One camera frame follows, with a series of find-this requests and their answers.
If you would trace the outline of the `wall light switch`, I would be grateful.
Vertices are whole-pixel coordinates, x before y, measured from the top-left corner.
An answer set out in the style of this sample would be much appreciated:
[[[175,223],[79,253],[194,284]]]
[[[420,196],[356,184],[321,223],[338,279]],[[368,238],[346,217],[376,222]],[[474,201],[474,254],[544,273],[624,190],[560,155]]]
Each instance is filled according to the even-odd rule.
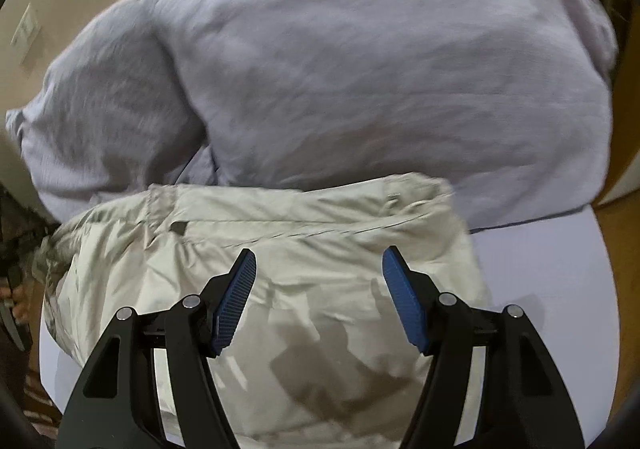
[[[25,60],[41,30],[37,12],[28,4],[18,22],[10,42],[15,60],[19,65]]]

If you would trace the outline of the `right lavender pillow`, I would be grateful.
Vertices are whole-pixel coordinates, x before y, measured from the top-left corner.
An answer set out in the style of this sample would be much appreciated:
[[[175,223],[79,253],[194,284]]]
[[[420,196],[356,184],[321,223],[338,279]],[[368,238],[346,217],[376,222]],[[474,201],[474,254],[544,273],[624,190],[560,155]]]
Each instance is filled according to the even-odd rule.
[[[422,173],[473,228],[590,203],[615,33],[598,0],[145,0],[218,183]]]

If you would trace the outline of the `left lavender pillow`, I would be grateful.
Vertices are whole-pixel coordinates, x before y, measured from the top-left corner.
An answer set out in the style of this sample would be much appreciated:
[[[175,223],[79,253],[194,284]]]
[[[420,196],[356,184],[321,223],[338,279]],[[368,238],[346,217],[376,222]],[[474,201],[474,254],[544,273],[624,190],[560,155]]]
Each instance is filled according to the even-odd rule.
[[[40,92],[6,113],[39,200],[59,222],[153,184],[216,184],[206,128],[144,0],[120,0],[51,62]]]

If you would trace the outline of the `beige puffer jacket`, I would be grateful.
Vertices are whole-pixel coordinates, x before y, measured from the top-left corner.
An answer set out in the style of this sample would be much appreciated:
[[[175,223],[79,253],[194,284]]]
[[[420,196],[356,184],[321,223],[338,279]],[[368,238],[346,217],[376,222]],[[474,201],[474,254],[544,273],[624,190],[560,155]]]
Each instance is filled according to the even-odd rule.
[[[43,241],[48,330],[85,363],[108,321],[201,292],[253,251],[257,277],[231,345],[210,362],[244,448],[395,448],[430,366],[382,276],[398,247],[439,290],[489,292],[445,180],[393,175],[276,190],[154,186],[100,204]]]

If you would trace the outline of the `lavender bed mattress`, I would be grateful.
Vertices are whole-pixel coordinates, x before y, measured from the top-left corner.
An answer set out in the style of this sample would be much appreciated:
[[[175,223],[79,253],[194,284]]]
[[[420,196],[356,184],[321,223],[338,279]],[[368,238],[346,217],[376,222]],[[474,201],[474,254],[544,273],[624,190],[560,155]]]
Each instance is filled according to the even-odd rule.
[[[527,225],[469,232],[489,309],[524,308],[558,365],[582,432],[608,418],[618,358],[613,276],[590,210]]]

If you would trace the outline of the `lavender pillow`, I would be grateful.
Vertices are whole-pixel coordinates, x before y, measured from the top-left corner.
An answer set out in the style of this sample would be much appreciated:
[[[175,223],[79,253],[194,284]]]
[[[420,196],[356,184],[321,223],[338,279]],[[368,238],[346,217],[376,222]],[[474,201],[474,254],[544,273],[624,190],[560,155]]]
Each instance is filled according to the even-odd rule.
[[[422,173],[473,228],[590,203],[615,33],[598,0],[145,0],[218,183]]]
[[[40,92],[6,113],[39,200],[59,222],[153,184],[216,184],[206,128],[144,0],[120,0],[51,62]]]

